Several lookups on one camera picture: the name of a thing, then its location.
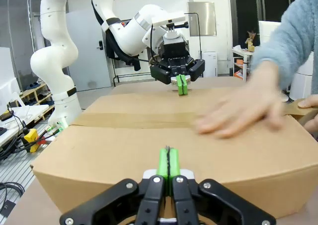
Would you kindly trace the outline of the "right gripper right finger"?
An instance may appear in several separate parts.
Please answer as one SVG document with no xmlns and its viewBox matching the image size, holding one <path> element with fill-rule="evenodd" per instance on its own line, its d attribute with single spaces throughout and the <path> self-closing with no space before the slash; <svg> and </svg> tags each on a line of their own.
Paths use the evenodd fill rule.
<svg viewBox="0 0 318 225">
<path fill-rule="evenodd" d="M 197 183 L 181 175 L 178 150 L 169 150 L 170 193 L 179 225 L 203 216 L 217 225 L 275 225 L 276 219 L 213 179 Z"/>
</svg>

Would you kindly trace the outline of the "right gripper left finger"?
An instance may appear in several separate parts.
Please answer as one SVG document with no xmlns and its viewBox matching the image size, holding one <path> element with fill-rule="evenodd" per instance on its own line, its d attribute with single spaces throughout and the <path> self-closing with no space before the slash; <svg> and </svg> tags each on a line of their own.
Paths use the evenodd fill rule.
<svg viewBox="0 0 318 225">
<path fill-rule="evenodd" d="M 119 225 L 135 217 L 136 225 L 156 225 L 169 175 L 170 148 L 159 153 L 159 167 L 139 183 L 123 179 L 104 192 L 62 214 L 61 225 Z"/>
</svg>

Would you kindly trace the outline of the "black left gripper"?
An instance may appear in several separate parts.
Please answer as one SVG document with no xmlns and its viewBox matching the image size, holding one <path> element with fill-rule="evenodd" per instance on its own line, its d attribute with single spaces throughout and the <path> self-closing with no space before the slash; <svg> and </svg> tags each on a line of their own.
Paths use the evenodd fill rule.
<svg viewBox="0 0 318 225">
<path fill-rule="evenodd" d="M 184 40 L 161 43 L 159 56 L 159 65 L 150 65 L 151 76 L 166 85 L 176 87 L 178 95 L 187 95 L 188 85 L 201 77 L 205 70 L 205 61 L 193 60 L 189 54 L 188 43 Z"/>
</svg>

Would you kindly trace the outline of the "person's right hand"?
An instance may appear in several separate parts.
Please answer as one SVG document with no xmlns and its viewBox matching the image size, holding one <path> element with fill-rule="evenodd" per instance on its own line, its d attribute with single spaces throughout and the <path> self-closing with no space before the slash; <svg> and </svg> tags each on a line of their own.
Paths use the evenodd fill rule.
<svg viewBox="0 0 318 225">
<path fill-rule="evenodd" d="M 197 121 L 197 132 L 230 138 L 261 119 L 270 128 L 280 129 L 284 105 L 278 83 L 278 66 L 270 61 L 262 62 L 246 84 L 221 99 Z"/>
</svg>

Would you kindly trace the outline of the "person's left hand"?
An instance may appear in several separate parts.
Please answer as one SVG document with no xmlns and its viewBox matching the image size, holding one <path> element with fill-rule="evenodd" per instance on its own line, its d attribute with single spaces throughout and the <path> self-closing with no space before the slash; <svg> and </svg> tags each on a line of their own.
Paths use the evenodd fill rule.
<svg viewBox="0 0 318 225">
<path fill-rule="evenodd" d="M 318 95 L 313 94 L 298 103 L 299 108 L 318 107 Z"/>
</svg>

